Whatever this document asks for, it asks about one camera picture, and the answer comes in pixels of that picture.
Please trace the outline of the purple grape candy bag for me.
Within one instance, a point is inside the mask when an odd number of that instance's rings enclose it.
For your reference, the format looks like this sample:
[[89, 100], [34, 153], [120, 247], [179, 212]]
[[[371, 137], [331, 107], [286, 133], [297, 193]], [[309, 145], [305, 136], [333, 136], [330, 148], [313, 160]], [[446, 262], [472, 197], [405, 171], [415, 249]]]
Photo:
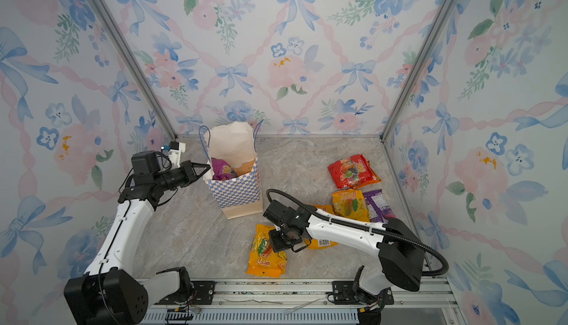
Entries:
[[238, 177], [235, 170], [223, 159], [211, 159], [213, 177], [215, 181], [233, 180]]

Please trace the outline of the yellow mango candy bag top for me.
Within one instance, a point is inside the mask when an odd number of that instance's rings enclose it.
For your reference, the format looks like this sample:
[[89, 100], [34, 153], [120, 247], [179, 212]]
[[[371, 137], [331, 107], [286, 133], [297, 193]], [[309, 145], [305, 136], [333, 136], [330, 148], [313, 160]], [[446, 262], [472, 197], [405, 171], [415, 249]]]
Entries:
[[275, 230], [257, 224], [251, 244], [246, 273], [252, 276], [279, 278], [285, 274], [287, 256], [284, 251], [275, 252], [269, 240], [269, 232]]

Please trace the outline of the blue checkered paper bag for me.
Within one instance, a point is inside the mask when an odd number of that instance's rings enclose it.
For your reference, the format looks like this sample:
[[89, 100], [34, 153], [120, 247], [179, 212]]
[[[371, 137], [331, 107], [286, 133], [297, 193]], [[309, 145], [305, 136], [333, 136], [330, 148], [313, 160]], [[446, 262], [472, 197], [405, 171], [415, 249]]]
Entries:
[[256, 138], [262, 122], [232, 122], [199, 128], [202, 148], [211, 165], [204, 182], [228, 219], [263, 212]]

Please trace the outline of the orange kraft snack pouch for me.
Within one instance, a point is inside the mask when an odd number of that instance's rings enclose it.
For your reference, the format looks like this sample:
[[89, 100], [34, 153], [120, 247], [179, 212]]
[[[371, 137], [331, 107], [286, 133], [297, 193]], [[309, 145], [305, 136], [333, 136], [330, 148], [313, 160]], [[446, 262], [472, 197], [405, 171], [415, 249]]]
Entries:
[[253, 159], [250, 162], [246, 162], [242, 164], [240, 167], [235, 168], [235, 173], [240, 177], [242, 175], [248, 174], [254, 167], [254, 164], [257, 162], [256, 159]]

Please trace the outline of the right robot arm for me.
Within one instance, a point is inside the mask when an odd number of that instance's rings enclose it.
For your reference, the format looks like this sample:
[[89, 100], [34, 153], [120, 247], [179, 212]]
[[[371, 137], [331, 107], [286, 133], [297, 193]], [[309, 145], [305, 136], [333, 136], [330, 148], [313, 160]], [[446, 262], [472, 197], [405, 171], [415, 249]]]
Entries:
[[354, 277], [352, 292], [361, 304], [378, 304], [391, 287], [420, 290], [425, 251], [420, 240], [398, 219], [385, 224], [365, 223], [310, 205], [294, 209], [276, 200], [270, 202], [263, 217], [275, 226], [269, 232], [275, 252], [298, 253], [313, 240], [327, 240], [376, 257], [376, 267], [362, 266]]

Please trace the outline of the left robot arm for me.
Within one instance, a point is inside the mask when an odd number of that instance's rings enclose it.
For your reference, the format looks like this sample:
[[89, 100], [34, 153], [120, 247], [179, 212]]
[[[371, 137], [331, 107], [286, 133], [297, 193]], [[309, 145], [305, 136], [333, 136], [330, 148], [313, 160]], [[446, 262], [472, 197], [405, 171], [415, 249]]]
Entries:
[[196, 291], [185, 267], [157, 273], [145, 282], [132, 276], [142, 233], [168, 190], [202, 178], [210, 166], [182, 162], [162, 168], [155, 158], [137, 155], [133, 171], [119, 191], [118, 215], [101, 250], [82, 276], [70, 279], [64, 297], [77, 324], [139, 324], [147, 310], [164, 298], [189, 303]]

